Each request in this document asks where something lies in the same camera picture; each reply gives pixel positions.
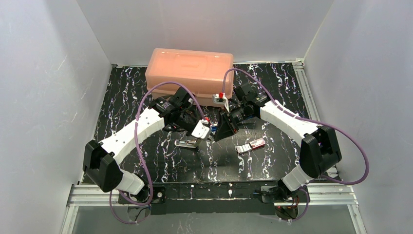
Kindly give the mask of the red white staple box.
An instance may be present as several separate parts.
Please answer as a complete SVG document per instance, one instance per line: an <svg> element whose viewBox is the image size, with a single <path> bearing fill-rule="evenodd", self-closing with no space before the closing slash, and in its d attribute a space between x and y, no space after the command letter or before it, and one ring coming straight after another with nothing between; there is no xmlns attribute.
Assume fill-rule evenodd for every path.
<svg viewBox="0 0 413 234"><path fill-rule="evenodd" d="M249 151L253 151L255 149L261 148L265 146L265 140L263 138L251 141L244 145L238 145L235 147L235 151L239 154L243 154Z"/></svg>

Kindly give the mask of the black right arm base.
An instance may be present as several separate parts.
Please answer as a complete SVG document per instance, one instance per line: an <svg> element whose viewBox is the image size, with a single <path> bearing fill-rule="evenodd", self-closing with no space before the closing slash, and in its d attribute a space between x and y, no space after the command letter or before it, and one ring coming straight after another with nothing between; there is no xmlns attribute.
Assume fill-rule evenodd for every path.
<svg viewBox="0 0 413 234"><path fill-rule="evenodd" d="M277 185L261 186L256 193L259 194L263 203L298 206L300 203L305 204L307 202L307 197L303 191L288 192L287 190L279 189Z"/></svg>

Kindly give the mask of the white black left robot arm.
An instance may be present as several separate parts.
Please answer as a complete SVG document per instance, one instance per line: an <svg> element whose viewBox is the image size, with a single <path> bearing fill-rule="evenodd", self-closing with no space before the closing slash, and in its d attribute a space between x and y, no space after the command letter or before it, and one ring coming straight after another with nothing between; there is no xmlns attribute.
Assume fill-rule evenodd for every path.
<svg viewBox="0 0 413 234"><path fill-rule="evenodd" d="M144 141L157 131L184 130L198 140L206 140L211 133L209 122L190 113L195 100L180 87L174 95L158 97L133 120L112 136L85 146L83 172L103 192L114 189L137 195L144 188L144 181L137 175L120 169L124 158L136 148L135 138Z"/></svg>

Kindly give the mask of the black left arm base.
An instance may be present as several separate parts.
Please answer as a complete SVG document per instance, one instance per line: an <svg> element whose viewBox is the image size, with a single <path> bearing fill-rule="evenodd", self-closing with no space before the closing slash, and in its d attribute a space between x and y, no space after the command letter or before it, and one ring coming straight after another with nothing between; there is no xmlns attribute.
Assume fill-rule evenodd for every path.
<svg viewBox="0 0 413 234"><path fill-rule="evenodd" d="M153 198L150 204L162 204L166 201L166 188L164 186L153 186ZM149 199L151 193L149 186L144 187L137 195L131 195L127 192L119 193L119 204L136 204L145 203Z"/></svg>

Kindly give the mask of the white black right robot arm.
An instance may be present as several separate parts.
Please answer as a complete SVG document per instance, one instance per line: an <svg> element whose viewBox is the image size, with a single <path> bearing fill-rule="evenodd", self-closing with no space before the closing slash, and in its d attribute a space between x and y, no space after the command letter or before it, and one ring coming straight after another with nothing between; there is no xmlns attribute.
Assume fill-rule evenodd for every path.
<svg viewBox="0 0 413 234"><path fill-rule="evenodd" d="M214 140L235 135L238 124L249 118L266 121L300 144L298 165L278 181L278 191L289 195L318 178L341 161L342 155L333 128L304 121L269 94L258 94L247 86L235 89L240 105L230 111L220 111Z"/></svg>

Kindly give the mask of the black marble pattern mat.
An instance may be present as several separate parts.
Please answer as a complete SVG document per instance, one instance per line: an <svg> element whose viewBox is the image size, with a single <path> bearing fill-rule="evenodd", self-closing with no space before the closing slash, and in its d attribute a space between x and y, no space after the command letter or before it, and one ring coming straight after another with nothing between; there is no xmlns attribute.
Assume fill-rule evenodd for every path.
<svg viewBox="0 0 413 234"><path fill-rule="evenodd" d="M112 136L135 119L147 92L144 67L111 70L94 138ZM308 117L292 63L239 64L234 86L249 84L259 93L265 87L289 110ZM141 145L154 182L211 182L279 180L299 162L299 145L275 126L258 118L246 120L239 132L218 142L201 142L196 149L174 145L184 132L159 131ZM238 145L263 138L265 146L239 154Z"/></svg>

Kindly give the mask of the pink translucent plastic storage box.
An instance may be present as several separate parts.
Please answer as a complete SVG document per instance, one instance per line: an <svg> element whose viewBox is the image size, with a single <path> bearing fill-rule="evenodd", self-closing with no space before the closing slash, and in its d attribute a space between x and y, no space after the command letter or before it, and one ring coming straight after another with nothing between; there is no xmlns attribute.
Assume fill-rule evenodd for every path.
<svg viewBox="0 0 413 234"><path fill-rule="evenodd" d="M201 106L222 107L213 102L213 95L222 91L231 98L234 71L224 75L233 67L233 55L191 50L156 48L145 72L147 89L165 82L174 81L186 86Z"/></svg>

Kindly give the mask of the aluminium right frame rail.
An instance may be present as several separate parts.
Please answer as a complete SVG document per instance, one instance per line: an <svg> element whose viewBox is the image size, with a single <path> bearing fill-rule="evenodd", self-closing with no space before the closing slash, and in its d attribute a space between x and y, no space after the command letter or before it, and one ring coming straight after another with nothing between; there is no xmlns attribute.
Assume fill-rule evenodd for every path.
<svg viewBox="0 0 413 234"><path fill-rule="evenodd" d="M316 107L316 104L314 102L312 92L310 89L310 85L304 70L304 63L302 60L296 60L292 62L293 69L296 74L296 78L298 80L303 99L305 102L305 105L307 107L307 112L308 115L311 119L313 120L320 120L319 113Z"/></svg>

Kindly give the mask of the aluminium frame rail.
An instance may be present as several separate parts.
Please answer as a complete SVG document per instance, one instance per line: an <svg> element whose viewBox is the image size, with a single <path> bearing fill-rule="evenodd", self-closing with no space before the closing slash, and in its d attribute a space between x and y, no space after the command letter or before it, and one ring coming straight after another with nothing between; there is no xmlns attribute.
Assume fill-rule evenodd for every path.
<svg viewBox="0 0 413 234"><path fill-rule="evenodd" d="M305 102L305 105L307 107L307 112L308 115L311 119L313 120L320 120L319 113L316 107L316 104L314 102L312 92L310 89L310 85L304 70L304 63L302 60L296 60L292 62L293 69L296 74L296 78L298 80L303 99Z"/></svg>
<svg viewBox="0 0 413 234"><path fill-rule="evenodd" d="M266 182L227 183L167 183L154 186L152 204L169 201L252 201L261 196L257 192ZM311 183L305 190L311 205L358 205L351 186L337 183ZM114 191L111 195L92 184L74 185L67 206L122 206L128 201Z"/></svg>

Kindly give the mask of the aluminium front frame rail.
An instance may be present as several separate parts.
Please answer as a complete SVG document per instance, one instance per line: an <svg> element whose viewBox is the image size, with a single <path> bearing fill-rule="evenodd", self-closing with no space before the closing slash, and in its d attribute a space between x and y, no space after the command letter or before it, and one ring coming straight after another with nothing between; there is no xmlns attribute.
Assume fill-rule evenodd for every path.
<svg viewBox="0 0 413 234"><path fill-rule="evenodd" d="M227 183L167 183L154 186L152 204L169 201L252 201L261 196L257 192L266 182ZM351 186L337 183L311 183L305 190L311 205L358 205ZM67 206L122 206L128 201L114 191L111 195L92 184L74 185Z"/></svg>

